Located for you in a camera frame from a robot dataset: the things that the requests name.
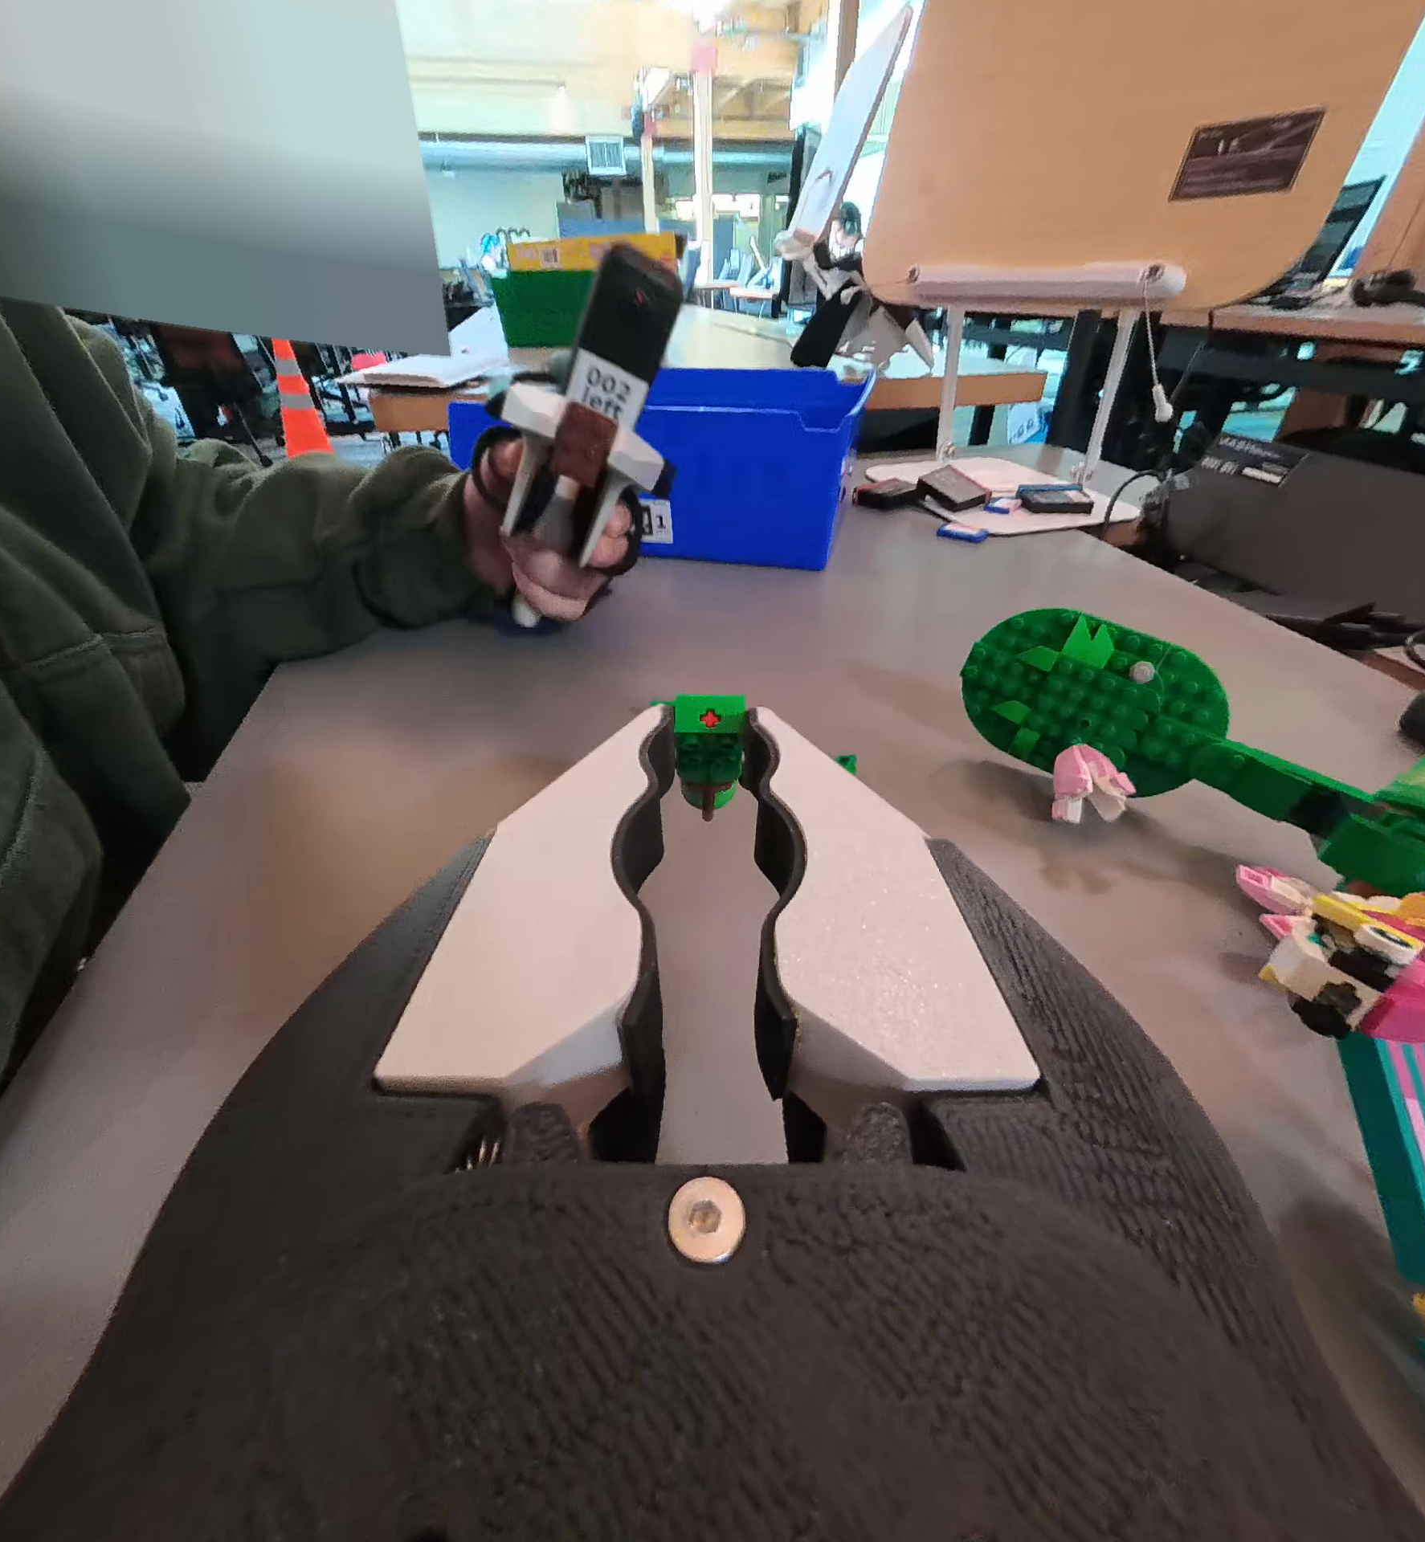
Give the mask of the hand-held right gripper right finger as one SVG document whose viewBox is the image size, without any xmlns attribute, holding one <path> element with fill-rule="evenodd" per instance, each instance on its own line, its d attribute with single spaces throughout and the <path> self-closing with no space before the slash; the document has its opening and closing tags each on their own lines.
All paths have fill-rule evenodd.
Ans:
<svg viewBox="0 0 1425 1542">
<path fill-rule="evenodd" d="M 761 922 L 755 1047 L 773 1098 L 1021 1093 L 1037 1069 L 926 832 L 767 707 L 745 723 Z"/>
</svg>

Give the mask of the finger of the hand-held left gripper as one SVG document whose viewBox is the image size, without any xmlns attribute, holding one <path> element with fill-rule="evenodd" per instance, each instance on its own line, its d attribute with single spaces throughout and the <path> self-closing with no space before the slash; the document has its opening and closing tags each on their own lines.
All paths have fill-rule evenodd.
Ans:
<svg viewBox="0 0 1425 1542">
<path fill-rule="evenodd" d="M 504 534 L 574 534 L 576 445 L 564 423 L 572 403 L 538 383 L 518 381 L 502 399 L 502 423 L 520 439 Z"/>
<path fill-rule="evenodd" d="M 604 536 L 606 524 L 625 492 L 647 500 L 667 498 L 677 469 L 665 461 L 641 435 L 614 427 L 606 439 L 602 467 L 582 482 L 576 498 L 576 562 L 588 566 Z"/>
</svg>

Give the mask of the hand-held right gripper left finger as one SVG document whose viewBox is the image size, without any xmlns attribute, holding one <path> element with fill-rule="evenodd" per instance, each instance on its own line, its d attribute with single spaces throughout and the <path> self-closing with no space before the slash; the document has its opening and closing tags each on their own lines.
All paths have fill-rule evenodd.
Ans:
<svg viewBox="0 0 1425 1542">
<path fill-rule="evenodd" d="M 637 713 L 490 832 L 375 1065 L 387 1093 L 608 1106 L 657 1124 L 663 1007 L 641 888 L 675 779 L 665 703 Z"/>
</svg>

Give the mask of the green lego piece red stud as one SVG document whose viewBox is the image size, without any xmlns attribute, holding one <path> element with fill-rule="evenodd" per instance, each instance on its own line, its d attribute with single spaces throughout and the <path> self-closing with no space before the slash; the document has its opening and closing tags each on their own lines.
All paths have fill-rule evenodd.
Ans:
<svg viewBox="0 0 1425 1542">
<path fill-rule="evenodd" d="M 745 697 L 685 691 L 669 703 L 671 753 L 683 800 L 711 820 L 735 798 L 745 757 Z"/>
</svg>

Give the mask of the pink lego flower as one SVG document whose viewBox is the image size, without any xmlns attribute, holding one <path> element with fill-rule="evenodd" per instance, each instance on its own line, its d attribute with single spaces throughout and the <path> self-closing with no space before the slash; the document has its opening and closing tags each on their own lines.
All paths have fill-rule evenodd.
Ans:
<svg viewBox="0 0 1425 1542">
<path fill-rule="evenodd" d="M 1295 924 L 1299 918 L 1311 916 L 1313 900 L 1319 896 L 1315 884 L 1277 868 L 1248 862 L 1236 866 L 1234 878 L 1240 894 L 1257 908 L 1259 926 L 1269 932 L 1275 944 L 1285 936 L 1299 936 Z"/>
<path fill-rule="evenodd" d="M 1116 820 L 1134 796 L 1128 775 L 1093 745 L 1069 745 L 1051 765 L 1051 820 L 1079 824 L 1087 810 Z"/>
</svg>

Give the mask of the green lego lily pad plant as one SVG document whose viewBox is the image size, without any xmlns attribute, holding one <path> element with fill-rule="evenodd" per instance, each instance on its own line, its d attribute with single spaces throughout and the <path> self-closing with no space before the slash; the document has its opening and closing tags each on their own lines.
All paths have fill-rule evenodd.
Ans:
<svg viewBox="0 0 1425 1542">
<path fill-rule="evenodd" d="M 1093 745 L 1134 796 L 1198 783 L 1301 830 L 1345 880 L 1425 890 L 1425 755 L 1363 790 L 1234 741 L 1224 683 L 1184 645 L 1077 608 L 1029 608 L 971 643 L 959 695 L 983 741 L 1039 773 L 1051 777 L 1069 745 Z"/>
</svg>

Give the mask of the person's left hand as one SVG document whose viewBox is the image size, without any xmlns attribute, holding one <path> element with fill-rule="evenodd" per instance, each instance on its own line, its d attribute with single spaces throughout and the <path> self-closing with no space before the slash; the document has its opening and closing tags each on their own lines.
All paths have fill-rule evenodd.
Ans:
<svg viewBox="0 0 1425 1542">
<path fill-rule="evenodd" d="M 494 594 L 514 594 L 542 620 L 574 624 L 631 554 L 631 506 L 623 500 L 616 504 L 584 566 L 542 546 L 532 532 L 504 534 L 502 518 L 520 453 L 522 443 L 516 439 L 494 443 L 482 455 L 478 471 L 466 475 L 466 560 L 470 572 Z"/>
</svg>

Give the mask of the green crate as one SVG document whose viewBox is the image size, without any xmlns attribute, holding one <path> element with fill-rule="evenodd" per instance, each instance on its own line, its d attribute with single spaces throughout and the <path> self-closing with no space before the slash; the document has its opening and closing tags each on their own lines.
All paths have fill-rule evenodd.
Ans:
<svg viewBox="0 0 1425 1542">
<path fill-rule="evenodd" d="M 560 349 L 578 335 L 592 270 L 508 270 L 490 276 L 490 296 L 508 347 Z"/>
</svg>

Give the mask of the yellow box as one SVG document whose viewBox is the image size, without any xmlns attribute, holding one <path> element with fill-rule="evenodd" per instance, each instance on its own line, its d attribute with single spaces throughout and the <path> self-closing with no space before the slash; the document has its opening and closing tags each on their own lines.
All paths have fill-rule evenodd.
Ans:
<svg viewBox="0 0 1425 1542">
<path fill-rule="evenodd" d="M 574 274 L 596 272 L 606 256 L 623 246 L 645 260 L 667 268 L 679 266 L 679 234 L 661 232 L 625 232 L 625 234 L 584 234 L 570 238 L 524 238 L 506 242 L 506 274 Z"/>
</svg>

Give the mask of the white papers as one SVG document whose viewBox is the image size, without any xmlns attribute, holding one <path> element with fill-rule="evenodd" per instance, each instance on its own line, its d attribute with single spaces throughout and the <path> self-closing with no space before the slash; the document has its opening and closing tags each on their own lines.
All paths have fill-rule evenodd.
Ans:
<svg viewBox="0 0 1425 1542">
<path fill-rule="evenodd" d="M 453 355 L 397 355 L 375 357 L 369 353 L 353 355 L 353 367 L 335 375 L 335 383 L 355 389 L 427 389 L 449 391 L 468 381 L 484 379 L 510 363 L 506 349 L 470 351 L 459 349 Z"/>
</svg>

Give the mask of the orange traffic cone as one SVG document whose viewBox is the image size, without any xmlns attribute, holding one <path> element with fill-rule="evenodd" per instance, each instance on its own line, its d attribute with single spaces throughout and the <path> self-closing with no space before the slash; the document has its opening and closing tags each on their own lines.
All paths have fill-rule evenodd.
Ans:
<svg viewBox="0 0 1425 1542">
<path fill-rule="evenodd" d="M 323 417 L 315 407 L 315 397 L 307 377 L 298 365 L 294 343 L 284 337 L 272 339 L 272 363 L 276 369 L 278 417 L 284 453 L 304 457 L 311 453 L 333 453 L 331 437 Z"/>
</svg>

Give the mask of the wood-edged table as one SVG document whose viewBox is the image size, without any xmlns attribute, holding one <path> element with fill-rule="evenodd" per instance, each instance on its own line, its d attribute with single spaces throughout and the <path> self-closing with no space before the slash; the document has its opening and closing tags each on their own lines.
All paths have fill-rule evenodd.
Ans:
<svg viewBox="0 0 1425 1542">
<path fill-rule="evenodd" d="M 788 329 L 769 318 L 713 312 L 687 306 L 679 312 L 663 355 L 667 369 L 790 371 Z M 369 413 L 383 433 L 441 433 L 449 405 L 457 399 L 486 401 L 496 385 L 514 373 L 540 369 L 546 353 L 512 347 L 492 375 L 478 375 L 447 389 L 367 387 Z M 1003 359 L 961 357 L 955 367 L 957 409 L 997 409 L 1041 399 L 1045 373 Z M 930 411 L 941 399 L 941 373 L 902 351 L 876 371 L 868 411 Z"/>
</svg>

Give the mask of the tan wooden board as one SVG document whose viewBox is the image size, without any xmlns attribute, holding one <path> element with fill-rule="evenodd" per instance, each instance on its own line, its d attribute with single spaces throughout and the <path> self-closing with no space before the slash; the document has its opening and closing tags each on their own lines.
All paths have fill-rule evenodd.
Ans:
<svg viewBox="0 0 1425 1542">
<path fill-rule="evenodd" d="M 1420 2 L 926 4 L 862 270 L 1170 260 L 1206 312 L 1317 234 Z"/>
</svg>

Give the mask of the black equipment case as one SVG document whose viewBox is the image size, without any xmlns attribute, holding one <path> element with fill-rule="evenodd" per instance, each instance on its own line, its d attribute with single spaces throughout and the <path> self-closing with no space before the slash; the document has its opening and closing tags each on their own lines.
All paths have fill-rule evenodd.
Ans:
<svg viewBox="0 0 1425 1542">
<path fill-rule="evenodd" d="M 1425 445 L 1224 431 L 1148 494 L 1130 550 L 1337 651 L 1425 641 Z"/>
</svg>

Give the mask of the black laptop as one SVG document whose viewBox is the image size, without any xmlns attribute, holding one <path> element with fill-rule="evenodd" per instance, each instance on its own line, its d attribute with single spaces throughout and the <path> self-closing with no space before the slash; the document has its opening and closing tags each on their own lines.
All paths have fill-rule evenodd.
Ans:
<svg viewBox="0 0 1425 1542">
<path fill-rule="evenodd" d="M 1283 302 L 1295 306 L 1317 298 L 1383 182 L 1383 176 L 1345 182 L 1307 250 L 1279 278 L 1265 284 L 1250 304 L 1277 306 Z"/>
</svg>

